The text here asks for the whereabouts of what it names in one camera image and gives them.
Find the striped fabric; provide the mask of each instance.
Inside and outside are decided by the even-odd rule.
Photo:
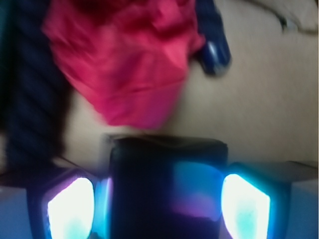
[[[41,31],[49,0],[16,0],[17,87],[7,126],[8,168],[46,165],[60,153],[69,84]]]

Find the dark blue fabric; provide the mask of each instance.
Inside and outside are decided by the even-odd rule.
[[[206,38],[199,53],[207,74],[223,74],[230,62],[231,54],[224,32],[223,21],[213,0],[196,0],[198,32]]]
[[[7,123],[9,168],[46,165],[61,150],[69,84],[41,31],[49,0],[16,1],[17,87]]]

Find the white light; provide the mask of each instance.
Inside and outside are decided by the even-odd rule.
[[[52,239],[87,239],[94,217],[93,185],[78,178],[48,203]]]
[[[237,174],[224,179],[222,213],[234,239],[266,239],[270,197]]]

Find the light panel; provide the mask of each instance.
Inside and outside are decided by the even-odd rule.
[[[104,239],[110,238],[110,216],[112,204],[112,178],[98,182],[95,189],[95,214],[92,231]]]
[[[94,190],[87,178],[77,178],[48,203],[52,239],[87,239],[94,217]]]
[[[266,239],[270,197],[237,174],[224,179],[221,199],[226,228],[234,239]]]
[[[173,171],[172,209],[175,213],[210,218],[216,222],[221,216],[221,172],[197,162],[179,162]]]

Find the red fabric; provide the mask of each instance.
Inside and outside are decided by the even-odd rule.
[[[202,47],[194,0],[52,0],[56,64],[109,125],[160,127]]]

